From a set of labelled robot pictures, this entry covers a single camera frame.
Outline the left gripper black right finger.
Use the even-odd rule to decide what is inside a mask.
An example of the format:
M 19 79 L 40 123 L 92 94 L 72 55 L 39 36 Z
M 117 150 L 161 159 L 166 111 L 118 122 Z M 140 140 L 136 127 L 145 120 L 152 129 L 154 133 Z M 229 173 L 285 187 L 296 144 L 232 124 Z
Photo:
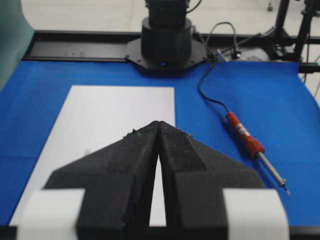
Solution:
M 259 174 L 164 121 L 158 137 L 166 226 L 174 239 L 228 239 L 223 189 L 263 189 Z

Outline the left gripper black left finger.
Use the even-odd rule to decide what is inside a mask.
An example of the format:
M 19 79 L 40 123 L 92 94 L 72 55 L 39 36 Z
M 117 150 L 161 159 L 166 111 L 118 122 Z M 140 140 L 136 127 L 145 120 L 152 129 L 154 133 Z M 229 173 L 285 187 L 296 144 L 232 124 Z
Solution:
M 149 227 L 159 122 L 56 169 L 46 189 L 84 189 L 80 240 L 140 240 Z

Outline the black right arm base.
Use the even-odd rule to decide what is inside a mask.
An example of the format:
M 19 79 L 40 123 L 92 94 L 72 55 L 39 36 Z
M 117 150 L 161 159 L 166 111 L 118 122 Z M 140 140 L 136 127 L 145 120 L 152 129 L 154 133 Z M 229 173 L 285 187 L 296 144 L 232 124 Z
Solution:
M 183 72 L 207 59 L 204 43 L 193 38 L 188 0 L 147 0 L 141 37 L 127 43 L 125 58 L 148 72 Z

